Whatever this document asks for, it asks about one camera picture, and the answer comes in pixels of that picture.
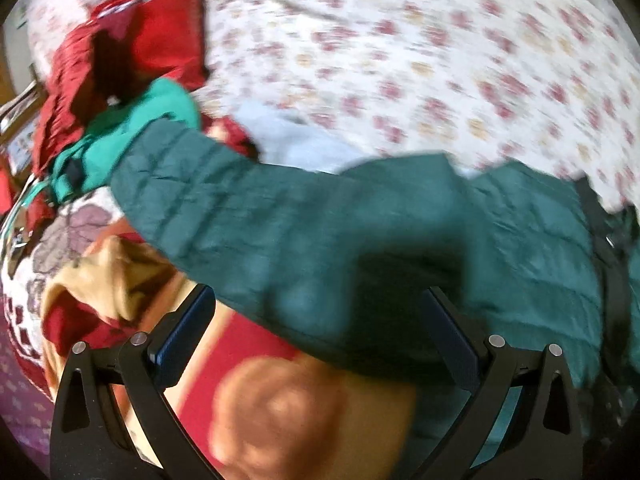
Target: black strap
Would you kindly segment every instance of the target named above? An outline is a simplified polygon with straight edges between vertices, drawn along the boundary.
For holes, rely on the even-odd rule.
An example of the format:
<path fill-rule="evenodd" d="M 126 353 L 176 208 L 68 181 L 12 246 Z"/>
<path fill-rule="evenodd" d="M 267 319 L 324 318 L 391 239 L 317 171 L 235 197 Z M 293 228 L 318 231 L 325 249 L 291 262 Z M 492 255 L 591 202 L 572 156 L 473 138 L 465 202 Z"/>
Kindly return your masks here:
<path fill-rule="evenodd" d="M 609 214 L 586 177 L 576 181 L 575 189 L 586 216 L 593 246 L 594 268 L 600 282 L 604 312 L 604 333 L 600 357 L 604 372 L 614 383 L 622 382 L 623 365 L 631 326 L 631 288 L 628 254 L 632 235 L 624 226 L 614 229 Z"/>
<path fill-rule="evenodd" d="M 586 177 L 576 181 L 575 189 L 591 234 L 593 267 L 603 303 L 601 370 L 590 390 L 591 436 L 584 446 L 584 465 L 589 469 L 606 453 L 628 417 L 622 393 L 631 326 L 628 256 L 638 235 L 638 221 L 632 206 L 614 221 L 598 202 Z M 625 221 L 629 220 L 627 215 L 633 215 L 631 223 Z"/>

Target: red pillow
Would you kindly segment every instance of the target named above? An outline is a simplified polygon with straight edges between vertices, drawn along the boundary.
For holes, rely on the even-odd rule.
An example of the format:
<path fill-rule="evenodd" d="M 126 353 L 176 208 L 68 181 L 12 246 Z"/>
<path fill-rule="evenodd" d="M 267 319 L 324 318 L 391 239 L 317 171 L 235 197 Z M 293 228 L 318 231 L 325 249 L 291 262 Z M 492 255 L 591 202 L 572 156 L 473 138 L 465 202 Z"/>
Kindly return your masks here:
<path fill-rule="evenodd" d="M 101 22 L 101 12 L 126 1 L 129 0 L 108 0 L 95 7 L 92 18 Z M 127 29 L 126 43 L 138 78 L 149 81 L 167 76 L 189 91 L 204 85 L 207 71 L 203 3 L 204 0 L 149 0 L 132 4 L 135 16 Z"/>

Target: bed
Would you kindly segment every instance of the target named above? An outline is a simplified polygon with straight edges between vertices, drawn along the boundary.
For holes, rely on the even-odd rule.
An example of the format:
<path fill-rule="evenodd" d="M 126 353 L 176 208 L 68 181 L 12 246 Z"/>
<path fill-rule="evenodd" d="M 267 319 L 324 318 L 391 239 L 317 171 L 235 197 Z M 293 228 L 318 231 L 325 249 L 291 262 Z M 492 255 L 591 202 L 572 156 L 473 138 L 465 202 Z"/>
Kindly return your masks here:
<path fill-rule="evenodd" d="M 87 19 L 80 1 L 30 0 L 41 79 Z M 210 78 L 193 97 L 210 117 L 252 98 L 370 156 L 444 151 L 461 171 L 516 158 L 561 178 L 586 173 L 607 210 L 640 204 L 640 46 L 612 0 L 207 0 L 206 42 Z M 12 278 L 2 266 L 0 352 L 28 381 L 5 366 L 0 397 L 10 381 L 38 399 L 42 431 L 23 444 L 39 453 L 51 413 L 42 291 L 121 216 L 100 188 L 59 209 Z"/>

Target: purple fabric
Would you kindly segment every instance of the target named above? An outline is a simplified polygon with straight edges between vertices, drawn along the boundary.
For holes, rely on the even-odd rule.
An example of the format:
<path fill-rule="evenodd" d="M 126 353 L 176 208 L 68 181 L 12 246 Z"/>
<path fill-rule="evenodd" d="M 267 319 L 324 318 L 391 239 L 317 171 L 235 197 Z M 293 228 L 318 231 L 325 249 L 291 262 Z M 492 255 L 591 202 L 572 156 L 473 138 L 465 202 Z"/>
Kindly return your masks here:
<path fill-rule="evenodd" d="M 53 403 L 22 374 L 0 316 L 0 416 L 24 452 L 49 474 Z"/>

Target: red fabric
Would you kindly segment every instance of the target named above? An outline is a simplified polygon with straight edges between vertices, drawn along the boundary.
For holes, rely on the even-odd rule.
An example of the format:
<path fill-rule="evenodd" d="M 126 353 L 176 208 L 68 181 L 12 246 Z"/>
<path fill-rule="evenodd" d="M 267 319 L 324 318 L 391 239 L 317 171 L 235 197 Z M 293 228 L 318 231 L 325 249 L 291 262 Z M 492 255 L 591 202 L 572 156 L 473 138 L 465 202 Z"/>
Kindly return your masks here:
<path fill-rule="evenodd" d="M 14 205 L 14 190 L 11 187 L 11 176 L 7 168 L 0 168 L 0 215 L 9 211 Z"/>
<path fill-rule="evenodd" d="M 32 233 L 45 220 L 53 220 L 56 217 L 56 211 L 49 206 L 44 198 L 44 191 L 36 195 L 27 208 L 27 225 L 26 231 Z"/>
<path fill-rule="evenodd" d="M 193 91 L 204 85 L 203 0 L 150 0 L 96 18 L 128 0 L 108 0 L 72 30 L 54 54 L 33 139 L 33 173 L 44 176 L 53 159 L 77 142 L 107 107 L 167 76 Z"/>
<path fill-rule="evenodd" d="M 91 119 L 107 103 L 95 91 L 93 74 L 95 22 L 72 30 L 53 56 L 47 81 L 49 96 L 33 134 L 33 173 L 43 177 L 53 159 L 78 141 Z"/>
<path fill-rule="evenodd" d="M 92 18 L 130 0 L 108 0 L 95 7 Z M 127 29 L 133 70 L 144 80 L 167 76 L 187 90 L 204 85 L 204 0 L 149 0 L 134 3 Z"/>
<path fill-rule="evenodd" d="M 119 235 L 133 243 L 144 243 L 137 233 Z M 76 300 L 67 291 L 62 292 L 42 319 L 42 335 L 66 356 L 77 341 L 85 341 L 91 348 L 108 348 L 126 341 L 136 332 L 134 324 L 110 319 L 105 322 L 91 306 Z"/>
<path fill-rule="evenodd" d="M 218 389 L 220 381 L 245 359 L 271 356 L 292 360 L 297 353 L 284 339 L 239 314 L 233 314 L 231 322 L 206 357 L 202 369 L 207 372 L 198 375 L 197 382 L 177 413 L 184 429 L 213 467 L 222 467 L 209 446 L 209 431 L 216 418 L 214 403 L 211 402 L 212 392 Z"/>
<path fill-rule="evenodd" d="M 213 119 L 207 114 L 200 112 L 200 122 L 202 122 L 202 131 L 206 132 L 213 124 Z"/>
<path fill-rule="evenodd" d="M 251 160 L 258 160 L 258 149 L 240 124 L 229 116 L 222 117 L 218 121 L 226 130 L 225 144 L 228 147 Z"/>

